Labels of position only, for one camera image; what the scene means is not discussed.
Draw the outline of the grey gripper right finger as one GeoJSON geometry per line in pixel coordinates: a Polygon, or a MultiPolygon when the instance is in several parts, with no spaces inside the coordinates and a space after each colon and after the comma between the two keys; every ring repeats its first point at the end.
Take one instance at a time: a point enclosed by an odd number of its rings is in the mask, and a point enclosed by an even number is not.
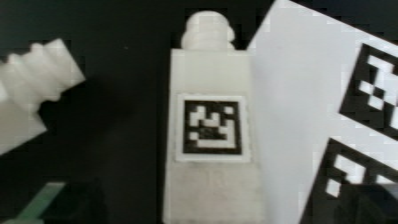
{"type": "Polygon", "coordinates": [[[398,184],[342,187],[335,224],[398,224],[398,184]]]}

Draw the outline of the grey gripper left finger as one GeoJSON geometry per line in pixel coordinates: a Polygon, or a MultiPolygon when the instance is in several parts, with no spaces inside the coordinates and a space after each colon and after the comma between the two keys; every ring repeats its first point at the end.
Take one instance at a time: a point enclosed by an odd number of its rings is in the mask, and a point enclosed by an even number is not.
{"type": "Polygon", "coordinates": [[[107,224],[98,182],[49,182],[8,224],[107,224]]]}

